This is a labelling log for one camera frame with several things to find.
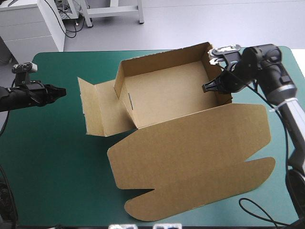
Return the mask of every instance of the gray floor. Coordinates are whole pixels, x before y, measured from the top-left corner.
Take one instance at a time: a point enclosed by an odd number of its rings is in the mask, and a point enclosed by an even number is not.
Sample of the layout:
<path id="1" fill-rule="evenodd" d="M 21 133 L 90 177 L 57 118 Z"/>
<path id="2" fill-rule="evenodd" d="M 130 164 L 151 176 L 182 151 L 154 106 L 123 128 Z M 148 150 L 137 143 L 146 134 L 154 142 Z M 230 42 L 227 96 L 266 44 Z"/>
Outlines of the gray floor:
<path id="1" fill-rule="evenodd" d="M 88 0 L 92 8 L 107 2 Z M 143 6 L 144 24 L 137 15 L 93 19 L 93 28 L 66 39 L 65 51 L 174 49 L 205 41 L 305 48 L 304 0 L 143 0 Z"/>

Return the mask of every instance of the table surface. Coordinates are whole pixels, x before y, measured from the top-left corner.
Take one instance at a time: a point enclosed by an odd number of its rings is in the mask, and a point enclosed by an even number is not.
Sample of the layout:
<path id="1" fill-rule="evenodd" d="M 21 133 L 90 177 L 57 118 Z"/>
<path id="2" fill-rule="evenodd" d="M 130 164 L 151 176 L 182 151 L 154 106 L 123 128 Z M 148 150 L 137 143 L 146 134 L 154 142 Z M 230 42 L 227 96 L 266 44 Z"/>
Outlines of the table surface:
<path id="1" fill-rule="evenodd" d="M 283 63 L 299 88 L 305 107 L 305 80 L 291 51 L 281 48 Z M 143 190 L 116 187 L 107 158 L 109 147 L 130 132 L 110 137 L 86 135 L 77 77 L 100 83 L 115 77 L 123 59 L 158 51 L 40 53 L 33 62 L 38 72 L 32 79 L 65 87 L 67 96 L 54 104 L 12 111 L 7 129 L 0 138 L 1 164 L 13 190 L 23 225 L 107 226 L 112 223 L 141 222 L 124 210 L 125 201 Z M 233 94 L 234 103 L 263 104 L 250 90 Z M 180 222 L 186 226 L 267 226 L 244 213 L 241 197 L 261 204 L 275 220 L 297 219 L 284 176 L 284 131 L 275 113 L 268 112 L 272 141 L 250 159 L 272 156 L 272 175 L 251 192 L 224 199 L 160 222 Z M 251 210 L 259 213 L 253 206 Z"/>

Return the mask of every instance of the corrugated cardboard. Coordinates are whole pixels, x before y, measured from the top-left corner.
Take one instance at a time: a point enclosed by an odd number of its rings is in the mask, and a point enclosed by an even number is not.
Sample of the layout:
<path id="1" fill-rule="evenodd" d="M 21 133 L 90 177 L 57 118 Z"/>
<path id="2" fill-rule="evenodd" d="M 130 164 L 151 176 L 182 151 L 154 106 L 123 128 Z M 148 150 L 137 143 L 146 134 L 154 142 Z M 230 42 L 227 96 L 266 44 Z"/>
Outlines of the corrugated cardboard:
<path id="1" fill-rule="evenodd" d="M 118 188 L 154 189 L 125 204 L 154 221 L 258 187 L 274 159 L 244 161 L 269 141 L 264 106 L 228 104 L 137 130 L 108 158 Z"/>
<path id="2" fill-rule="evenodd" d="M 221 72 L 209 64 L 211 47 L 122 61 L 115 81 L 79 79 L 87 134 L 138 129 L 108 151 L 118 188 L 153 189 L 126 202 L 137 219 L 159 220 L 252 190 L 275 166 L 273 158 L 245 162 L 270 141 L 265 108 L 203 93 L 202 84 Z"/>

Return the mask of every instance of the cable tie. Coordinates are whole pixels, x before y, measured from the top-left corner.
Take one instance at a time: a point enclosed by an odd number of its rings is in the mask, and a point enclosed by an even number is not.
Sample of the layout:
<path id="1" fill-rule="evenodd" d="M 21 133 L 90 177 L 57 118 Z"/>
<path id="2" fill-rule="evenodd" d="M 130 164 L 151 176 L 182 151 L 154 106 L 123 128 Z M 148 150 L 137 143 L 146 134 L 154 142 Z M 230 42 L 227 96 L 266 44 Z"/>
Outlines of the cable tie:
<path id="1" fill-rule="evenodd" d="M 269 110 L 270 112 L 275 112 L 278 111 L 278 109 L 285 105 L 286 103 L 292 102 L 292 101 L 298 101 L 297 98 L 290 98 L 290 99 L 285 99 L 284 101 L 282 101 L 279 105 L 275 106 L 273 109 Z"/>

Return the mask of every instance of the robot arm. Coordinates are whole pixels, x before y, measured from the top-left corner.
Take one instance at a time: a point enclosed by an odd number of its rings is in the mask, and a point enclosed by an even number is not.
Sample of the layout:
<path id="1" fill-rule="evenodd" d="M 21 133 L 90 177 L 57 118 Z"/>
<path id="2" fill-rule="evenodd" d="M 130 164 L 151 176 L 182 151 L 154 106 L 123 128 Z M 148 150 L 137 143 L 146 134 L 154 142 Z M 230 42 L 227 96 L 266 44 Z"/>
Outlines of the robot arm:
<path id="1" fill-rule="evenodd" d="M 226 71 L 204 84 L 203 91 L 226 94 L 238 92 L 253 81 L 260 85 L 266 100 L 280 112 L 295 146 L 288 160 L 292 169 L 286 175 L 286 186 L 302 218 L 305 216 L 305 112 L 295 97 L 297 88 L 282 65 L 282 53 L 277 46 L 249 47 L 242 55 L 240 49 L 239 45 L 231 45 L 209 51 L 210 63 L 225 62 Z"/>
<path id="2" fill-rule="evenodd" d="M 30 80 L 29 73 L 37 71 L 37 65 L 29 62 L 14 65 L 15 87 L 0 87 L 0 112 L 31 106 L 45 106 L 66 95 L 66 89 L 41 81 Z"/>

